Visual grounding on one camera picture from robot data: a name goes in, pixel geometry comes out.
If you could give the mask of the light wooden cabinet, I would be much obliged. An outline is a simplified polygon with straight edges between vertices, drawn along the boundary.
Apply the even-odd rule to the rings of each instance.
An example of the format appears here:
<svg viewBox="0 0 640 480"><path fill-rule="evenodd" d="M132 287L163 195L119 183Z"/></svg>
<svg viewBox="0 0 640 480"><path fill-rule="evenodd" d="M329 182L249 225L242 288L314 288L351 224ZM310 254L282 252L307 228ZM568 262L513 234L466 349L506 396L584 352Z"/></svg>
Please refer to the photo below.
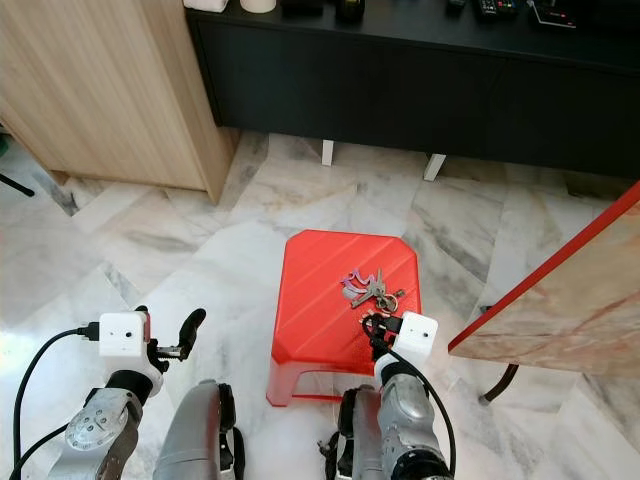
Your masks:
<svg viewBox="0 0 640 480"><path fill-rule="evenodd" d="M212 202L238 140L212 116L183 0L0 0L0 119L56 179Z"/></svg>

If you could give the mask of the black device with red mark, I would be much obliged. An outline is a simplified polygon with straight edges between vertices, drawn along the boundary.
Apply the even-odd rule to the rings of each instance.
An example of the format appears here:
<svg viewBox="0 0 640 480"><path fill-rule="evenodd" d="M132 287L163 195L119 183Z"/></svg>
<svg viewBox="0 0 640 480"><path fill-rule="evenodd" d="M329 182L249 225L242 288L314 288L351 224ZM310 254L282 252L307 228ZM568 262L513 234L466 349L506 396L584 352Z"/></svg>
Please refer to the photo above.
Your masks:
<svg viewBox="0 0 640 480"><path fill-rule="evenodd" d="M577 8L573 0L527 0L532 26L538 28L576 29Z"/></svg>

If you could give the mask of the black remote control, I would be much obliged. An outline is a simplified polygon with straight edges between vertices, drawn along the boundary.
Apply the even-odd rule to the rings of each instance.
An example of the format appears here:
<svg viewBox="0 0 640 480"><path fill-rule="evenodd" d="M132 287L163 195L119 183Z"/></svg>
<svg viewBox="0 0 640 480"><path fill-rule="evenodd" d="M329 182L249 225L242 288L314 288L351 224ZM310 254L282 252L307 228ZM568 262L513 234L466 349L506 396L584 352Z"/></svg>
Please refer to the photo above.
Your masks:
<svg viewBox="0 0 640 480"><path fill-rule="evenodd" d="M472 0L475 17L481 22L509 19L518 13L515 0Z"/></svg>

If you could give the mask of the black low sideboard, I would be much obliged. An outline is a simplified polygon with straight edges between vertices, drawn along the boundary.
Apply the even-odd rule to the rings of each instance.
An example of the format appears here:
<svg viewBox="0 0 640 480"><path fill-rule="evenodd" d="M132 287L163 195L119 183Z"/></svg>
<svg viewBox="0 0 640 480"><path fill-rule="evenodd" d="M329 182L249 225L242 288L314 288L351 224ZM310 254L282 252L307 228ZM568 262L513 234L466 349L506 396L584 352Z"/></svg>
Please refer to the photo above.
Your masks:
<svg viewBox="0 0 640 480"><path fill-rule="evenodd" d="M360 22L184 12L215 122L640 179L640 33L366 0Z"/></svg>

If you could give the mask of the marble pattern board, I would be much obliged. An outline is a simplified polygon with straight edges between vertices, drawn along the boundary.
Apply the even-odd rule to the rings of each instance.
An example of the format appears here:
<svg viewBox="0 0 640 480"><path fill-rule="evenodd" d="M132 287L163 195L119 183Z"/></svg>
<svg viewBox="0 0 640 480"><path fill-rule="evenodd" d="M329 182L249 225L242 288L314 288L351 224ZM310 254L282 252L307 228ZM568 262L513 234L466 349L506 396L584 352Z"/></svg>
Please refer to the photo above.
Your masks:
<svg viewBox="0 0 640 480"><path fill-rule="evenodd" d="M640 378L640 182L466 326L449 352Z"/></svg>

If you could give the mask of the silver right robot leg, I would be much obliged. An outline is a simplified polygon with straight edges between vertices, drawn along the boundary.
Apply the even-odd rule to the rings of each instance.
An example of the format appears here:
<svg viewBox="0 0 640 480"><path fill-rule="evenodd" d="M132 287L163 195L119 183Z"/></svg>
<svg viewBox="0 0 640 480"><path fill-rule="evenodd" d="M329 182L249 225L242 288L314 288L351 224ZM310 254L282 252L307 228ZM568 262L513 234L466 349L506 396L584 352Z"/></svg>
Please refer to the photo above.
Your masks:
<svg viewBox="0 0 640 480"><path fill-rule="evenodd" d="M337 430L319 443L325 480L389 480L381 457L380 406L381 394L371 385L343 394Z"/></svg>

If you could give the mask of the silver left robot leg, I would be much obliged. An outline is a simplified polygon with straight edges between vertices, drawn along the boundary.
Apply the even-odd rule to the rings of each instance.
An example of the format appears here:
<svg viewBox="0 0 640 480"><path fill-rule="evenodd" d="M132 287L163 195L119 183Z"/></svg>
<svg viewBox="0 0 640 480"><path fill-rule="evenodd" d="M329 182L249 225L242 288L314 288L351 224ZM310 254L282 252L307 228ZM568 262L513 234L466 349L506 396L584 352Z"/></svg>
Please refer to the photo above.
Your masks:
<svg viewBox="0 0 640 480"><path fill-rule="evenodd" d="M180 402L152 480L244 480L246 463L232 387L209 379Z"/></svg>

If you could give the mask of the silver robot leg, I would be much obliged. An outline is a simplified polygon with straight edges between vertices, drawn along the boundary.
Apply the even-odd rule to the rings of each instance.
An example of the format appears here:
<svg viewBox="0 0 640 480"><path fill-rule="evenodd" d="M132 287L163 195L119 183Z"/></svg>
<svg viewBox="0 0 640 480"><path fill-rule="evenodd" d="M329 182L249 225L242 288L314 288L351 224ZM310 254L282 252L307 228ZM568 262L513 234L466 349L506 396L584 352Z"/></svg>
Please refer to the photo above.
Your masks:
<svg viewBox="0 0 640 480"><path fill-rule="evenodd" d="M343 394L337 430L319 443L325 480L389 480L381 457L380 406L381 394L371 385Z"/></svg>
<svg viewBox="0 0 640 480"><path fill-rule="evenodd" d="M180 402L152 480L244 480L246 463L232 387L209 379Z"/></svg>

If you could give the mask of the black tape dispenser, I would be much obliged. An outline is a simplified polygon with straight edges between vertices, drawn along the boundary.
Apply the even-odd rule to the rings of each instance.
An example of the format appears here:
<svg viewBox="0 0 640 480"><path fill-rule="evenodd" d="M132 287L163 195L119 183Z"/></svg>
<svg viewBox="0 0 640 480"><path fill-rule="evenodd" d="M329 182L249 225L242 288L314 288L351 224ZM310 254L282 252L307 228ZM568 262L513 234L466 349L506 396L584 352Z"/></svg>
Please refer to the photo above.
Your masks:
<svg viewBox="0 0 640 480"><path fill-rule="evenodd" d="M335 19L347 24L357 24L364 19L366 0L333 0Z"/></svg>

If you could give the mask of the red plastic stool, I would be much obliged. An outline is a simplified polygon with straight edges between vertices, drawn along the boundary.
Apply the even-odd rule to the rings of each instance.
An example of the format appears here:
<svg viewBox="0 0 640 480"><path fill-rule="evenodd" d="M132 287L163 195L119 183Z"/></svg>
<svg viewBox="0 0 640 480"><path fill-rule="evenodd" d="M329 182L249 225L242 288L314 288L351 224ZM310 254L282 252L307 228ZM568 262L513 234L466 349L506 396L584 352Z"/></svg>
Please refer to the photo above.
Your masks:
<svg viewBox="0 0 640 480"><path fill-rule="evenodd" d="M403 291L401 310L419 312L419 256L403 239L302 230L285 242L271 365L265 398L285 407L306 372L340 372L370 378L374 358L360 320L371 303L352 308L343 280L353 271L383 273L389 292Z"/></svg>

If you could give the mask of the black board stand leg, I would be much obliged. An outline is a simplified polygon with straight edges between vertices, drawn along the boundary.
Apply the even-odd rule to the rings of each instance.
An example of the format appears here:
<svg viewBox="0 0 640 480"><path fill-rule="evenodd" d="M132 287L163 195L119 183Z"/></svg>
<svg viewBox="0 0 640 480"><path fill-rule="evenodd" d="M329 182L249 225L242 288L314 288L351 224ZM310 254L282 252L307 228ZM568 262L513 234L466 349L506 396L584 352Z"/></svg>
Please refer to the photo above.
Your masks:
<svg viewBox="0 0 640 480"><path fill-rule="evenodd" d="M500 378L497 380L497 383L495 383L489 390L486 390L485 393L481 394L479 402L481 404L490 404L495 401L500 394L506 392L509 388L509 384L511 384L513 379L515 379L518 369L520 369L520 366L517 364L508 364L506 369L504 369L503 374L500 375Z"/></svg>

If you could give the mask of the black box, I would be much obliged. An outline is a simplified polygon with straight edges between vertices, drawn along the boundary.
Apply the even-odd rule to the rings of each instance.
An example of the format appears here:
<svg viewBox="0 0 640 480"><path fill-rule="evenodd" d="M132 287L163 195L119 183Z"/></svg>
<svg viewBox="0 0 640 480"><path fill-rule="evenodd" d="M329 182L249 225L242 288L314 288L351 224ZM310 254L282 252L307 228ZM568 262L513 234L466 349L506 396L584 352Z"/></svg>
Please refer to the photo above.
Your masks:
<svg viewBox="0 0 640 480"><path fill-rule="evenodd" d="M279 0L284 17L320 17L326 0Z"/></svg>

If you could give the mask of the key bunch with purple tag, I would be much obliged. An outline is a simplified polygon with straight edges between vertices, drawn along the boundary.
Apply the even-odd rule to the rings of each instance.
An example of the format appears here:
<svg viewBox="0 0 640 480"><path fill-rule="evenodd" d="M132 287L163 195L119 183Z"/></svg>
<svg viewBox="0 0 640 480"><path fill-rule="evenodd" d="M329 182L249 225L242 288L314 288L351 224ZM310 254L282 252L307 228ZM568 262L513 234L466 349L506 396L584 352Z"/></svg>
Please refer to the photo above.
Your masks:
<svg viewBox="0 0 640 480"><path fill-rule="evenodd" d="M383 270L379 269L375 274L362 276L360 270L353 269L342 280L344 297L349 301L349 307L357 308L372 301L375 310L383 314L397 314L399 311L399 298L404 291L388 292Z"/></svg>

